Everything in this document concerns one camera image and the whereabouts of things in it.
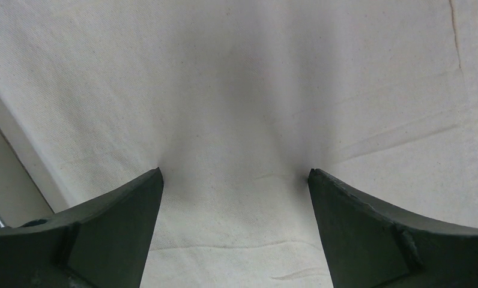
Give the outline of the beige surgical wrap cloth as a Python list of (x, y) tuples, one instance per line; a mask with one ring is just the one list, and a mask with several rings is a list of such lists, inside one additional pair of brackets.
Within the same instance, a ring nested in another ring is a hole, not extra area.
[(313, 168), (478, 227), (478, 1), (0, 1), (0, 128), (57, 212), (161, 169), (142, 287), (331, 287)]

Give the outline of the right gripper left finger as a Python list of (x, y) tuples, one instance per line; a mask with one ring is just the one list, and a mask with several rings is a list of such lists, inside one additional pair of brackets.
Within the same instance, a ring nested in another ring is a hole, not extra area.
[(0, 287), (139, 287), (162, 193), (154, 169), (50, 217), (0, 228)]

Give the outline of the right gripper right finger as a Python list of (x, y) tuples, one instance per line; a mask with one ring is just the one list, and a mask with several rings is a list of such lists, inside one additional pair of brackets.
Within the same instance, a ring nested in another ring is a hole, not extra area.
[(425, 217), (312, 169), (334, 287), (478, 287), (478, 228)]

